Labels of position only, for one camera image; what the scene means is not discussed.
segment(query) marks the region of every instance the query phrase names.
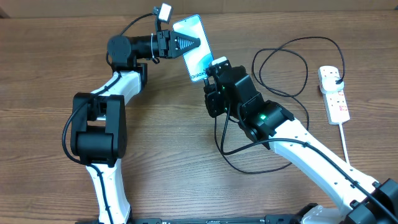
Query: phone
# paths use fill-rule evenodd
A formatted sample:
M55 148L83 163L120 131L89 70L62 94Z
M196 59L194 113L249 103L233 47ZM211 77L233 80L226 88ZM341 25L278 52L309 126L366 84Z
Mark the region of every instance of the phone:
M173 30L200 39L200 46L185 53L183 57L191 81L208 78L205 69L214 59L200 16L194 15L174 23Z

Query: wooden table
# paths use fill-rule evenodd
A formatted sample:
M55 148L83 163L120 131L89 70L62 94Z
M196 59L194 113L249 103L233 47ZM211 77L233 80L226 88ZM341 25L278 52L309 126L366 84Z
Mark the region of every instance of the wooden table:
M106 43L132 19L0 20L0 223L73 223L98 217L90 176L64 155L61 133L74 94L109 80ZM351 163L381 182L398 180L395 11L213 14L202 19L215 57L225 55L248 71L260 48L311 35L335 40L346 59L351 120L344 129ZM153 18L147 18L127 35L153 31ZM338 51L325 40L303 40L288 48L302 54L310 69L307 87L298 97L310 113L310 132L343 157L339 130L328 124L317 77L322 65L341 69ZM265 57L259 57L256 71ZM263 74L270 86L295 93L305 67L296 56L282 52ZM265 99L278 101L305 123L293 100L256 86ZM182 58L149 62L148 84L126 108L123 181L136 218L258 217L295 213L310 202L333 206L295 166L261 175L232 170L215 147L214 120L207 114L202 88L202 82L190 82ZM231 124L227 150L247 143ZM229 158L245 170L287 163L263 147Z

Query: wall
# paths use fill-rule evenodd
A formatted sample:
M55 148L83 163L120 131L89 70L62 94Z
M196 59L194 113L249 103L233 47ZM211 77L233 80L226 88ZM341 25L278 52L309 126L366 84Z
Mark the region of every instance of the wall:
M0 8L11 18L114 16L150 12L162 2L171 4L174 14L392 10L398 5L397 0L0 0Z

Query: power socket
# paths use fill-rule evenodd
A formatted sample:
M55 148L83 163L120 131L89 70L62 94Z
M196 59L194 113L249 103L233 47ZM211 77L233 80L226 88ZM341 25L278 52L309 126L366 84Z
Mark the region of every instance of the power socket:
M336 125L348 121L350 117L342 89L344 82L339 85L335 84L335 81L340 79L338 69L333 66L322 66L318 70L318 77L329 124Z

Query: white power strip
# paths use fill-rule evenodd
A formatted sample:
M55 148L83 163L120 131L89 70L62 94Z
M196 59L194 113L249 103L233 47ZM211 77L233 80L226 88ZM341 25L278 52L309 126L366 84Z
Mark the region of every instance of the white power strip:
M343 123L349 120L346 97L344 95L344 82L336 84L340 79L338 69L333 66L322 66L318 70L319 87L325 102L326 115L329 124L337 125L340 128L341 141L346 162L349 164L345 137L343 132Z

